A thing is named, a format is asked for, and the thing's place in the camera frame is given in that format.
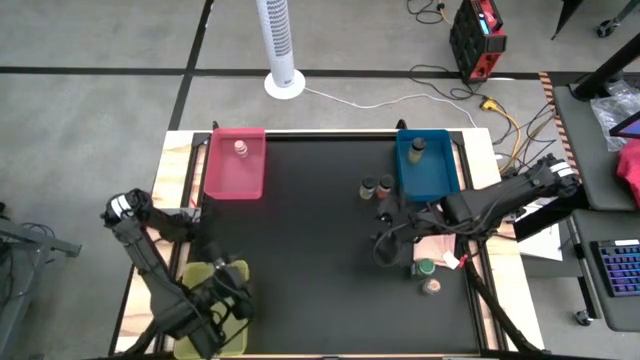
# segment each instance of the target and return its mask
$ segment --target computer monitor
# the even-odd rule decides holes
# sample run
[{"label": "computer monitor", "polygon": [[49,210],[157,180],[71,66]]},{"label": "computer monitor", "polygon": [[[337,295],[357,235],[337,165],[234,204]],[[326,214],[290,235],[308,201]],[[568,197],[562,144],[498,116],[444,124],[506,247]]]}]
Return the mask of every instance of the computer monitor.
[{"label": "computer monitor", "polygon": [[614,126],[609,135],[640,139],[640,111]]}]

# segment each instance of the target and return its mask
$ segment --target blue bin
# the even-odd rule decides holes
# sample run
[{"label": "blue bin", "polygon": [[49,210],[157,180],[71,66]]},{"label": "blue bin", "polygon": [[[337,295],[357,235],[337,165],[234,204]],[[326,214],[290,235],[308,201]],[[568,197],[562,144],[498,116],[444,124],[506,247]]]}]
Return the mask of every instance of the blue bin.
[{"label": "blue bin", "polygon": [[[417,164],[409,162],[413,139],[423,138],[427,146]],[[431,201],[459,192],[460,183],[453,159],[451,138],[446,130],[399,130],[396,136],[398,179],[410,201]]]}]

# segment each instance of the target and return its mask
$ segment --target white cable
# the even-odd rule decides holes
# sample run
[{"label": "white cable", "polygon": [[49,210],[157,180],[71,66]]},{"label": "white cable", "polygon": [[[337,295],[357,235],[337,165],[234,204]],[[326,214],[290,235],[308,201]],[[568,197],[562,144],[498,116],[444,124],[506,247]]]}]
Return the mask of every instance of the white cable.
[{"label": "white cable", "polygon": [[415,98],[420,98],[420,97],[428,97],[431,100],[448,103],[451,106],[453,106],[454,108],[462,111],[463,113],[467,114],[467,117],[469,118],[469,121],[471,122],[471,125],[473,125],[473,127],[475,127],[475,128],[478,127],[476,125],[476,123],[473,121],[473,118],[471,117],[471,114],[469,114],[469,112],[467,110],[459,107],[458,105],[454,104],[453,102],[451,102],[449,100],[440,99],[440,98],[431,96],[429,94],[407,95],[407,96],[403,96],[403,97],[401,97],[399,99],[396,99],[396,100],[393,100],[393,101],[387,101],[387,102],[383,102],[383,103],[376,104],[376,105],[358,105],[356,103],[352,103],[352,102],[349,102],[349,101],[346,101],[346,100],[342,100],[342,99],[339,99],[339,98],[337,98],[335,96],[331,96],[329,94],[325,94],[325,93],[317,91],[317,90],[309,89],[308,87],[305,87],[304,89],[307,90],[310,93],[314,93],[316,95],[324,96],[324,97],[327,97],[327,98],[329,98],[331,100],[335,100],[337,102],[343,103],[345,105],[353,106],[353,107],[358,108],[358,109],[375,109],[375,108],[379,108],[379,107],[382,107],[382,106],[385,106],[385,105],[397,104],[397,103],[399,103],[400,101],[403,101],[403,100],[415,99]]}]

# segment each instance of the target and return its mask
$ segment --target wooden table frame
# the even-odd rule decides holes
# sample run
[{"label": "wooden table frame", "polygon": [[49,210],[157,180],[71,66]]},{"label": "wooden table frame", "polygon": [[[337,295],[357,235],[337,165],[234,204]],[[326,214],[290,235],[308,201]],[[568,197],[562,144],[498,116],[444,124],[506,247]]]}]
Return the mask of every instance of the wooden table frame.
[{"label": "wooden table frame", "polygon": [[[461,158],[465,158],[468,165],[465,169],[469,174],[468,178],[475,189],[481,189],[500,181],[500,173],[495,161],[491,138],[487,129],[447,129],[459,131],[464,140],[464,153],[458,154],[454,146],[456,168],[458,178],[461,180],[461,189],[464,189],[463,166]],[[362,133],[381,132],[389,133],[395,130],[374,129],[374,130],[284,130],[268,131],[274,133]],[[160,209],[195,208],[199,205],[201,192],[200,179],[203,174],[203,167],[206,161],[206,150],[204,146],[193,147],[194,133],[207,131],[169,131],[165,136],[162,147],[162,156],[158,165],[158,171],[153,186],[152,197],[154,205]],[[193,170],[188,170],[189,164],[195,164]],[[186,179],[191,178],[191,184],[185,184]],[[500,228],[503,234],[513,236],[513,229],[510,225],[503,224]],[[169,263],[176,247],[164,241],[157,243],[158,249],[165,261]],[[183,245],[180,256],[173,256],[173,264],[178,275],[186,263],[188,244]],[[499,237],[491,238],[486,244],[486,251],[490,264],[490,271],[493,279],[493,288],[500,305],[511,318],[516,327],[525,337],[536,347],[543,349],[544,344],[538,326],[533,301],[529,292],[529,285],[525,276],[524,267],[520,258],[517,243],[512,240]],[[483,276],[483,266],[480,257],[475,257],[474,265],[478,273]],[[118,321],[118,326],[114,336],[111,351],[123,351],[128,348],[138,335],[144,330],[152,319],[149,310],[149,292],[137,273],[133,272],[130,284],[125,294],[122,316]],[[489,349],[499,349],[501,337],[496,333],[494,319],[491,316],[485,302],[479,298],[482,321],[484,323],[484,333]],[[156,350],[162,348],[172,349],[173,342],[166,341],[162,345],[156,345]],[[511,340],[507,339],[507,349],[517,351]],[[425,355],[398,354],[404,357],[416,357]],[[427,356],[442,356],[442,354],[429,354]]]}]

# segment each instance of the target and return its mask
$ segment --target red cloth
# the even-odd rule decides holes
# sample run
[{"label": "red cloth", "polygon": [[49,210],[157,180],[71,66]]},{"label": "red cloth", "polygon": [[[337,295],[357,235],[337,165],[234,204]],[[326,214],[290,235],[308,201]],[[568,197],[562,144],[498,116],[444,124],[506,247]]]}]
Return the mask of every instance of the red cloth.
[{"label": "red cloth", "polygon": [[618,176],[624,178],[631,186],[636,203],[640,206],[640,140],[631,139],[620,150]]}]

